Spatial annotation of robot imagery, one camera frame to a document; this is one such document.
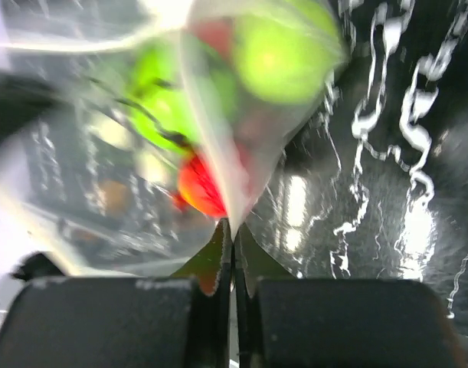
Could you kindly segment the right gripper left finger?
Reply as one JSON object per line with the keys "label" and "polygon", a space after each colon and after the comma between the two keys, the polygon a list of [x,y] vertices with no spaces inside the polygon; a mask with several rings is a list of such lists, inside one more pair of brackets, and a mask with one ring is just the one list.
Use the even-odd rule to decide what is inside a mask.
{"label": "right gripper left finger", "polygon": [[0,367],[226,367],[231,231],[168,277],[72,277],[24,258],[2,305]]}

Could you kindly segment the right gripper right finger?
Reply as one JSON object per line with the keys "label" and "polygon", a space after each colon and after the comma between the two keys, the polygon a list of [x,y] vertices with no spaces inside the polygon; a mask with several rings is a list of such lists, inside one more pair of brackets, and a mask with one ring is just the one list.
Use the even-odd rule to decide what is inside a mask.
{"label": "right gripper right finger", "polygon": [[438,296],[409,280],[289,274],[247,227],[233,248],[242,367],[465,367]]}

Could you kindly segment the red yellow pomegranate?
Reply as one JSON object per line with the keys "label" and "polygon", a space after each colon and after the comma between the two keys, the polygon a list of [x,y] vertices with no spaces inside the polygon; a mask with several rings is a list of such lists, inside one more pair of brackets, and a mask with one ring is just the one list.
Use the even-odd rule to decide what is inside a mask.
{"label": "red yellow pomegranate", "polygon": [[177,189],[172,194],[177,209],[185,210],[189,206],[215,219],[227,216],[217,183],[198,153],[190,150],[182,158],[177,174]]}

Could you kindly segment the clear bag with white dots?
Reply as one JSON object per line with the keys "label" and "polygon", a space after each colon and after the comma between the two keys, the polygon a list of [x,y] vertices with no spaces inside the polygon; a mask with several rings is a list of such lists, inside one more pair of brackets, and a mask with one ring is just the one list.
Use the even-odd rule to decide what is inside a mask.
{"label": "clear bag with white dots", "polygon": [[71,275],[163,276],[238,230],[347,60],[328,1],[0,1],[0,210]]}

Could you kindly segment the green bell pepper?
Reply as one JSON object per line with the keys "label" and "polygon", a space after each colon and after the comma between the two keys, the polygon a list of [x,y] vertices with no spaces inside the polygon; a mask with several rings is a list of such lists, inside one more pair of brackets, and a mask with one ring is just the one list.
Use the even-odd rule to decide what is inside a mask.
{"label": "green bell pepper", "polygon": [[[206,74],[199,80],[213,84],[218,92],[222,113],[229,122],[233,122],[238,115],[239,93],[231,69],[211,46],[195,38],[192,43],[200,59],[207,64]],[[146,140],[164,150],[181,152],[177,139],[161,136],[152,119],[156,118],[162,129],[183,135],[191,143],[198,143],[195,119],[179,85],[173,52],[174,47],[166,41],[157,41],[142,52],[133,70],[129,97],[152,116],[148,117],[132,107],[129,117],[133,128]]]}

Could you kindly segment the green apple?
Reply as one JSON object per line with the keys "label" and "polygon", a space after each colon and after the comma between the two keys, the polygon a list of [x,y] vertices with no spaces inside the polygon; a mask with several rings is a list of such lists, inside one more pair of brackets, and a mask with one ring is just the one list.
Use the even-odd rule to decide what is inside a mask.
{"label": "green apple", "polygon": [[232,60],[246,89],[273,104],[308,104],[345,63],[338,22],[321,1],[267,1],[234,20]]}

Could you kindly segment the red apple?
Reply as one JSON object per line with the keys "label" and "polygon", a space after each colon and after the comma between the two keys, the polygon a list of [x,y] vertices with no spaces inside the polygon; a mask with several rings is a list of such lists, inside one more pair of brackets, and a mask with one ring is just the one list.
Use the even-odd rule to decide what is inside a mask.
{"label": "red apple", "polygon": [[231,57],[232,25],[225,20],[203,21],[192,25],[192,32],[219,53],[223,59]]}

